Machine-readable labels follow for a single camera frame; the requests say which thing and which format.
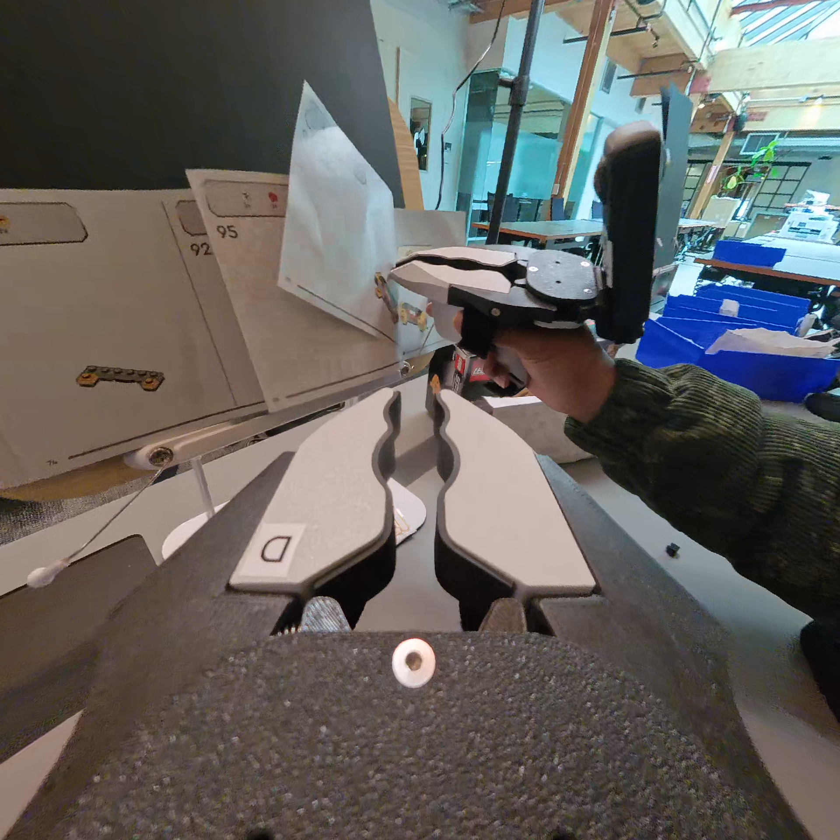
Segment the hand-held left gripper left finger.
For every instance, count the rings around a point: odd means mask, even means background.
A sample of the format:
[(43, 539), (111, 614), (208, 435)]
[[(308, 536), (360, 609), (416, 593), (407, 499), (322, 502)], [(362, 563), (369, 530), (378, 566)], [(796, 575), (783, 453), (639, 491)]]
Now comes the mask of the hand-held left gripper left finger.
[(402, 396), (386, 387), (336, 413), (292, 456), (228, 585), (306, 605), (327, 596), (355, 628), (396, 567), (392, 492)]

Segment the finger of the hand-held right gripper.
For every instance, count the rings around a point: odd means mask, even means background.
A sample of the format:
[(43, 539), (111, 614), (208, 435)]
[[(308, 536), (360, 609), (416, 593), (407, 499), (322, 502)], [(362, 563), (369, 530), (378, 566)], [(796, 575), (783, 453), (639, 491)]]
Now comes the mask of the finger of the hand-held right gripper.
[(393, 268), (387, 279), (404, 289), (435, 302), (448, 302), (450, 288), (477, 293), (507, 295), (517, 276), (516, 261), (507, 264), (469, 264), (459, 268), (451, 264), (408, 261)]
[(457, 270), (506, 270), (518, 263), (519, 257), (515, 250), (449, 246), (416, 251), (400, 258), (395, 265), (402, 267), (411, 262), (450, 266)]

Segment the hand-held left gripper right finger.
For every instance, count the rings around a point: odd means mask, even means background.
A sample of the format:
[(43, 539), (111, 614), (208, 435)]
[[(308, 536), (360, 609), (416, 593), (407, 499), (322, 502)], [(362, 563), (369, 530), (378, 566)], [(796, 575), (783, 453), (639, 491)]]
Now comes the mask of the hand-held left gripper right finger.
[(452, 391), (436, 395), (434, 570), (475, 631), (494, 602), (525, 613), (542, 599), (587, 598), (597, 580), (534, 449)]

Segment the person's right forearm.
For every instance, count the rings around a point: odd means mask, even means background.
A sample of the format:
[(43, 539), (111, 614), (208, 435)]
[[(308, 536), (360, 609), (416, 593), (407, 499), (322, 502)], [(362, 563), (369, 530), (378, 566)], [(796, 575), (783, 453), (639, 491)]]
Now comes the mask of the person's right forearm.
[(617, 485), (743, 578), (838, 623), (836, 424), (767, 412), (750, 391), (689, 364), (616, 362), (616, 380), (569, 438)]

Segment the black lego box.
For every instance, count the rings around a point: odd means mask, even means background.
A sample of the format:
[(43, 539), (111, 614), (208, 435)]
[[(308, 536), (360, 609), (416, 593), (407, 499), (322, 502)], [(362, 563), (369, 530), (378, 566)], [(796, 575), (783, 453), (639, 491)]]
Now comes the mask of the black lego box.
[(522, 384), (499, 386), (485, 371), (485, 360), (453, 345), (433, 352), (427, 367), (425, 407), (432, 420), (438, 413), (441, 391), (451, 391), (489, 415), (494, 413), (492, 400), (529, 395)]

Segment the lego instruction booklet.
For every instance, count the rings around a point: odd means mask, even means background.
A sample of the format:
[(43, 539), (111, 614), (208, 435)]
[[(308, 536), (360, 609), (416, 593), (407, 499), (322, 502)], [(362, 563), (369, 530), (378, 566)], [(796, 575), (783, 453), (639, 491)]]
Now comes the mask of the lego instruction booklet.
[(381, 339), (277, 286), (302, 81), (142, 77), (2, 98), (2, 494), (400, 380)]

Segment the person's right hand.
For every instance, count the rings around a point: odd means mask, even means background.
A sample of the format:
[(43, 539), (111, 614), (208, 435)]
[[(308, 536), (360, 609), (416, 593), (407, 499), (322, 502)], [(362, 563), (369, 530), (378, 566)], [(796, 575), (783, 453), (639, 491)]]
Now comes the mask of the person's right hand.
[(491, 380), (506, 387), (511, 370), (499, 353), (519, 360), (521, 381), (531, 394), (580, 424), (598, 415), (616, 380), (613, 360), (585, 325), (499, 331), (483, 367)]

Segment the black standing panel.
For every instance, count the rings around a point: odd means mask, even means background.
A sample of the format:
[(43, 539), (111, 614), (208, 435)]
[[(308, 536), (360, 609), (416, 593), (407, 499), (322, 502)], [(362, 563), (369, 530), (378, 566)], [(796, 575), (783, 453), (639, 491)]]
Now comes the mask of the black standing panel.
[(662, 87), (660, 94), (664, 148), (658, 190), (656, 269), (670, 265), (676, 254), (693, 114), (692, 101), (672, 82)]

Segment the pale background table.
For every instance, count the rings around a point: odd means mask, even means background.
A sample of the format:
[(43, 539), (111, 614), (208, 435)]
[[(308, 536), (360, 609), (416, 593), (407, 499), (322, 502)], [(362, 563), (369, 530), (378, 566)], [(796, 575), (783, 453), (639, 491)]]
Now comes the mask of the pale background table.
[(501, 223), (498, 245), (585, 252), (599, 244), (604, 232), (597, 220)]

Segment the white printed paper bag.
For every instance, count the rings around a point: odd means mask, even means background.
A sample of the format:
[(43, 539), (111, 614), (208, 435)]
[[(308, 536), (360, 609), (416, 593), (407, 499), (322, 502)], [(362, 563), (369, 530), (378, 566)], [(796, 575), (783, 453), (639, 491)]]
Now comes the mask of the white printed paper bag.
[(490, 414), (520, 436), (538, 455), (559, 465), (591, 459), (565, 433), (567, 416), (556, 413), (535, 395), (486, 396)]

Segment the blue storage bin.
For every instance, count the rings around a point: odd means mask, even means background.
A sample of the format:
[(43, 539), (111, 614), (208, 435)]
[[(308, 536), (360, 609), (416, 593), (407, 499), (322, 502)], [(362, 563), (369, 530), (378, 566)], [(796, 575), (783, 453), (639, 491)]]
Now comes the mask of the blue storage bin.
[(752, 240), (721, 239), (711, 259), (734, 266), (774, 268), (786, 256), (786, 248), (765, 245)]
[(730, 329), (763, 328), (799, 337), (808, 308), (803, 298), (734, 286), (709, 285), (694, 296), (670, 296), (662, 313), (646, 322), (636, 360), (654, 369), (692, 364), (764, 400), (800, 404), (838, 386), (838, 358), (705, 351)]

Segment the green potted plant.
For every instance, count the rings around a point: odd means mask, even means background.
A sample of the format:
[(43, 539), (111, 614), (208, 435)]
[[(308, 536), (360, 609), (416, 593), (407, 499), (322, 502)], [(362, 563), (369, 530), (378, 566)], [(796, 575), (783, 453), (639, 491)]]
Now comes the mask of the green potted plant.
[(748, 197), (757, 185), (774, 171), (781, 134), (751, 134), (744, 145), (749, 154), (739, 163), (721, 167), (718, 195), (740, 200)]

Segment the black metal pole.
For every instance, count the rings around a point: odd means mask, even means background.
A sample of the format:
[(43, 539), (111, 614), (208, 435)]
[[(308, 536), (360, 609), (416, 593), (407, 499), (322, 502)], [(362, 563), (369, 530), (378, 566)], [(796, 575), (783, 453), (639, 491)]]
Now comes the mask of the black metal pole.
[(494, 196), (494, 203), (490, 214), (488, 233), (486, 237), (487, 245), (496, 245), (499, 243), (501, 222), (505, 214), (508, 187), (516, 153), (522, 113), (526, 106), (529, 92), (532, 58), (536, 47), (539, 25), (543, 11), (544, 1), (531, 1), (526, 32), (521, 49), (518, 74), (506, 83), (507, 87), (510, 89), (510, 112), (505, 143), (500, 160), (499, 175), (497, 178), (497, 191)]

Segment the crumpled white paper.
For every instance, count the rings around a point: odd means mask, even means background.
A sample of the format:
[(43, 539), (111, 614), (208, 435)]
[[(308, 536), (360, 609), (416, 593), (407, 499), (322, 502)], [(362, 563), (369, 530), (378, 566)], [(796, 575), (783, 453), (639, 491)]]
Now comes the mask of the crumpled white paper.
[(838, 347), (839, 336), (835, 331), (816, 332), (802, 338), (784, 331), (741, 328), (724, 332), (705, 354), (730, 352), (824, 360), (838, 352)]

